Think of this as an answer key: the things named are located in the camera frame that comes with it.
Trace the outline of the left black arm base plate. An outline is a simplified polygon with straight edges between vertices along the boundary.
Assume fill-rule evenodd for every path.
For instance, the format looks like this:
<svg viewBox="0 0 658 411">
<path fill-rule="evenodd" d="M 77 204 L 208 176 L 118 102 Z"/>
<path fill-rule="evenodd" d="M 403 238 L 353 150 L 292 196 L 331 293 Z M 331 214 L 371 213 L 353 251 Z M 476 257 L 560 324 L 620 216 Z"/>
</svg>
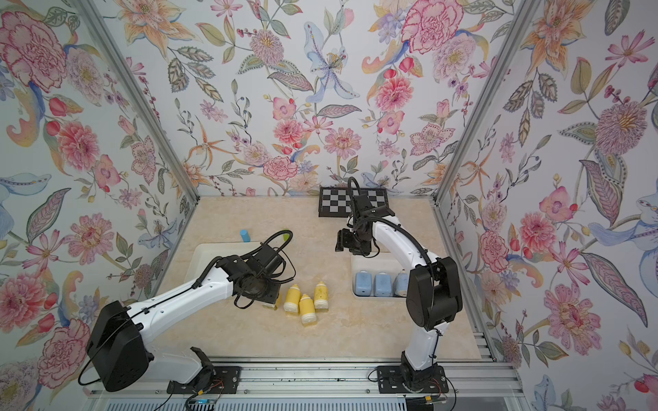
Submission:
<svg viewBox="0 0 658 411">
<path fill-rule="evenodd" d="M 166 393 L 188 396 L 236 394 L 241 373 L 239 366 L 216 366 L 212 372 L 202 370 L 188 384 L 170 381 Z"/>
</svg>

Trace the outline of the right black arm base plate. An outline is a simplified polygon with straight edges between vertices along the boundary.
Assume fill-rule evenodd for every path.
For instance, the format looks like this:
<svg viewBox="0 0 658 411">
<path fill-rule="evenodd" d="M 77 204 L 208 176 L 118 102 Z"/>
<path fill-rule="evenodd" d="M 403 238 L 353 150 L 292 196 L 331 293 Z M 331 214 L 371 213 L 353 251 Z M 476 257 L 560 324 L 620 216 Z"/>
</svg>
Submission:
<svg viewBox="0 0 658 411">
<path fill-rule="evenodd" d="M 448 394 L 444 368 L 433 364 L 423 371 L 406 366 L 378 366 L 375 381 L 380 394 Z"/>
</svg>

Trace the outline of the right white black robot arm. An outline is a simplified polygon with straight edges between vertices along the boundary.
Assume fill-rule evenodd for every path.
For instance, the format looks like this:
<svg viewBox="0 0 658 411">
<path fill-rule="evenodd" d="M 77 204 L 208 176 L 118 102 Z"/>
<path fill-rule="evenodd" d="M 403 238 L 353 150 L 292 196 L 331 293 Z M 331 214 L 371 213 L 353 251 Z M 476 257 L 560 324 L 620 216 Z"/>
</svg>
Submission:
<svg viewBox="0 0 658 411">
<path fill-rule="evenodd" d="M 416 329 L 401 354 L 401 386 L 412 393 L 420 393 L 430 384 L 441 389 L 436 351 L 447 327 L 463 309 L 458 265 L 450 257 L 428 251 L 402 226 L 390 207 L 374 207 L 353 177 L 348 180 L 347 195 L 351 222 L 339 231 L 335 250 L 368 258 L 382 245 L 406 270 L 409 280 L 405 304 Z"/>
</svg>

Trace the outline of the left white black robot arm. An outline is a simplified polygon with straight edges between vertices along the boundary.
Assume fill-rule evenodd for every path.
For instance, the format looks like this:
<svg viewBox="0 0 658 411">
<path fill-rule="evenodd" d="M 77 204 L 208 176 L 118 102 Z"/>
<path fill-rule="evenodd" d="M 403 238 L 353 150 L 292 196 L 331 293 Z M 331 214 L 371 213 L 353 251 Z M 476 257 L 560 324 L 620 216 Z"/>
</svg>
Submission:
<svg viewBox="0 0 658 411">
<path fill-rule="evenodd" d="M 157 337 L 212 304 L 232 300 L 274 304 L 291 266 L 285 248 L 293 238 L 278 231 L 243 255 L 211 258 L 200 275 L 159 296 L 124 306 L 102 308 L 87 343 L 87 365 L 107 392 L 141 380 L 170 381 L 202 394 L 219 383 L 214 364 L 199 348 L 183 354 L 156 349 Z"/>
</svg>

